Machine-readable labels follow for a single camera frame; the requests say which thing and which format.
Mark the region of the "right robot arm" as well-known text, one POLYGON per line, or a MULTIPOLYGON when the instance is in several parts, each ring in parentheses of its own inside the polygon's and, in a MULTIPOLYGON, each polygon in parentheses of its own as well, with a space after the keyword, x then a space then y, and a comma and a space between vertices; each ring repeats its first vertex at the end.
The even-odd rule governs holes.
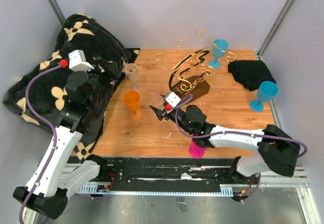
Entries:
POLYGON ((207 116, 196 106, 167 111, 151 106, 159 120, 171 120, 179 131, 191 138, 189 154, 195 159, 204 156, 208 148, 238 148, 253 152, 249 157, 234 158, 229 177, 234 183, 242 183, 256 173, 273 171, 292 177, 299 157, 300 144, 276 125, 265 129, 235 130, 206 122, 207 116))

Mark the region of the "blue wine glass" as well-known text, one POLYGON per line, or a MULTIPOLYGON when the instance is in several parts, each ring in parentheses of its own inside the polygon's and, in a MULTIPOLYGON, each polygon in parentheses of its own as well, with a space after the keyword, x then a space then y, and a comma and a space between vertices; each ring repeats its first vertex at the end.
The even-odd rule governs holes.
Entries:
POLYGON ((215 48, 212 49, 212 54, 214 59, 209 61, 209 66, 218 69, 221 66, 219 58, 221 58, 228 49, 229 43, 224 39, 216 39, 214 40, 215 48))
POLYGON ((279 92, 278 86, 271 81, 264 81, 257 90, 257 99, 251 100, 250 108, 260 112, 264 109, 264 102, 271 101, 279 92))

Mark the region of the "pink wine glass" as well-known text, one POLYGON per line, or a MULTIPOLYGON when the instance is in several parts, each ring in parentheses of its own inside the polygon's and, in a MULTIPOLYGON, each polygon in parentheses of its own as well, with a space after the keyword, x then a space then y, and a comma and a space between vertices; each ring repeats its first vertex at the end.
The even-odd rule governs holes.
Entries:
POLYGON ((191 145, 189 147, 189 154, 194 159, 200 159, 204 156, 207 147, 199 146, 195 141, 191 141, 191 145))

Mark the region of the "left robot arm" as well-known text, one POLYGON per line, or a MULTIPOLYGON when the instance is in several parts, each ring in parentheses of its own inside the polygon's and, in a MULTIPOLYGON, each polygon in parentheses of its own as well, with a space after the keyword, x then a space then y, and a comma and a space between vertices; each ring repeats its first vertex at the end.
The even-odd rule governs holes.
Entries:
POLYGON ((24 222, 25 208, 47 218, 57 219, 64 212, 70 197, 92 179, 103 181, 109 177, 110 183, 114 184, 116 177, 107 160, 97 155, 89 155, 69 175, 60 177, 72 150, 98 117, 99 105, 91 99, 101 97, 103 92, 103 78, 98 75, 96 67, 82 58, 61 60, 57 66, 41 72, 28 83, 25 91, 26 104, 36 117, 51 128, 53 137, 34 175, 25 186, 14 190, 13 197, 22 204, 20 223, 24 222), (37 79, 65 67, 73 71, 66 84, 70 103, 60 111, 55 126, 34 110, 29 101, 29 91, 37 79))

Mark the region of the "clear wine glass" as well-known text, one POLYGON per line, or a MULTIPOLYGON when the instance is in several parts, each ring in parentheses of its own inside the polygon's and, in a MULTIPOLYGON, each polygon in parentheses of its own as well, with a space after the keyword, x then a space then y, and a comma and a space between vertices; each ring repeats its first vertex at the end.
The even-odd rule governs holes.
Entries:
POLYGON ((161 95, 154 95, 150 100, 150 105, 153 105, 158 109, 165 109, 164 103, 164 98, 161 95))
POLYGON ((128 80, 127 89, 140 91, 140 85, 138 83, 139 70, 136 64, 129 63, 125 66, 125 75, 128 80))

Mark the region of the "orange wine glass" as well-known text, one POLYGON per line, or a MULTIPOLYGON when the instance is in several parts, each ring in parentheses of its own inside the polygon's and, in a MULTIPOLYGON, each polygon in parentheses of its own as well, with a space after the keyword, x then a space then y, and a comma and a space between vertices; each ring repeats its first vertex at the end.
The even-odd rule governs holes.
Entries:
POLYGON ((129 111, 129 117, 132 120, 139 120, 143 116, 141 106, 141 97, 138 91, 129 90, 122 96, 122 102, 129 111))

